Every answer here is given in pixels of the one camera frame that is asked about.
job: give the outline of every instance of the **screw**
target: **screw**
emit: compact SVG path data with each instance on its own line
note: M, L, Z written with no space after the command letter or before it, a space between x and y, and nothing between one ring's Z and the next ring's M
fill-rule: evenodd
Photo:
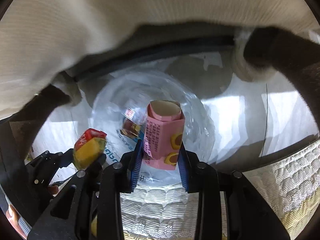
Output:
M232 175L237 179L240 179L242 177L242 173L239 171L234 171Z
M207 164L204 163L204 162L198 162L197 163L197 167L202 170L202 169L205 169L207 167Z
M85 175L85 171L84 170L80 170L80 171L77 172L77 177L78 178L82 178L82 177L84 177L84 175Z
M114 169L118 170L118 169L122 168L122 163L117 162L117 163L114 163L112 166L113 166Z

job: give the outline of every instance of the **lace trim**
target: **lace trim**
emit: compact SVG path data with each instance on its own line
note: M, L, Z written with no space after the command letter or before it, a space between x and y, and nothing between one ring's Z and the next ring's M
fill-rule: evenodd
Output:
M134 239L141 239L140 236L151 237L151 238L166 238L166 239L177 239L177 238L191 238L193 239L194 232L188 230L182 230L179 232L172 231L172 225L167 225L164 230L145 230L144 224L135 224L133 227L127 224L123 224L123 230L129 234L135 234Z

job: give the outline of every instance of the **transparent trash bag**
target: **transparent trash bag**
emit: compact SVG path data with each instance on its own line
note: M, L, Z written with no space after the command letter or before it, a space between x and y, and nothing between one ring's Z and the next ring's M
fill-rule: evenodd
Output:
M200 161L207 162L214 143L214 126L202 102L195 94L173 77L159 72L145 70L122 71L97 95L93 104L92 128L107 133L105 154L107 163L120 160L121 156L133 151L136 142L123 135L126 109L134 110L143 126L146 108L153 100L173 100L180 103L185 115L182 137L188 151L195 152ZM138 183L165 186L181 182L178 166L174 171L155 169L142 163Z

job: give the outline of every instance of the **pink box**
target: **pink box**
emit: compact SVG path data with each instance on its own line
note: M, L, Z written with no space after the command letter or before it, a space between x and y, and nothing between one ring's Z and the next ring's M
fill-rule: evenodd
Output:
M148 104L144 135L145 163L162 170L176 168L184 122L179 103L156 100Z

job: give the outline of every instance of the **white tile floor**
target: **white tile floor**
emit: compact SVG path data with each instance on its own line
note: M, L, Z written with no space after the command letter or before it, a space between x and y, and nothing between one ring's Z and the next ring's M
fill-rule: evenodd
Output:
M243 82L233 74L229 57L229 52L203 53L148 66L172 75L203 102L215 125L209 163L221 170L258 166L262 156L318 133L307 105L284 76L277 73L267 83ZM108 77L102 77L79 84L82 101L55 109L33 143L35 155L73 147L90 127L92 103L107 82ZM75 171L73 164L60 169L53 181Z

